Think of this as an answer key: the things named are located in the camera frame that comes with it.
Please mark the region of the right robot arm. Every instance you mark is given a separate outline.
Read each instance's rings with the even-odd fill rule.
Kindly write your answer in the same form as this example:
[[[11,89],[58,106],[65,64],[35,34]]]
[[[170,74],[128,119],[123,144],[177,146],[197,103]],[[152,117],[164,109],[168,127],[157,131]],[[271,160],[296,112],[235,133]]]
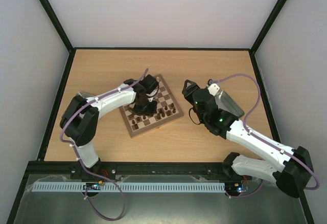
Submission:
[[[212,80],[205,88],[186,80],[182,94],[192,105],[199,123],[210,133],[238,143],[259,156],[259,159],[252,159],[231,152],[222,163],[227,178],[252,176],[275,184],[290,197],[302,195],[314,172],[310,154],[305,148],[283,145],[247,126],[241,119],[242,114],[235,114],[238,106],[232,98],[227,99],[226,106],[220,107],[222,92]]]

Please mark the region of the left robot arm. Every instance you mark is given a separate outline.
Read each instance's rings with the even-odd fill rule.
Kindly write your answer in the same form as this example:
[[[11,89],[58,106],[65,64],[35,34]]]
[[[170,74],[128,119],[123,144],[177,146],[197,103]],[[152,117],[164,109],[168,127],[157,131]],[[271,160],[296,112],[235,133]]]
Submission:
[[[98,120],[105,114],[122,106],[132,104],[133,115],[152,116],[157,109],[154,101],[159,82],[151,75],[143,75],[138,80],[128,79],[119,87],[98,96],[83,97],[76,95],[64,112],[60,127],[60,139],[70,143],[77,153],[77,159],[87,167],[93,167],[98,161],[93,138]]]

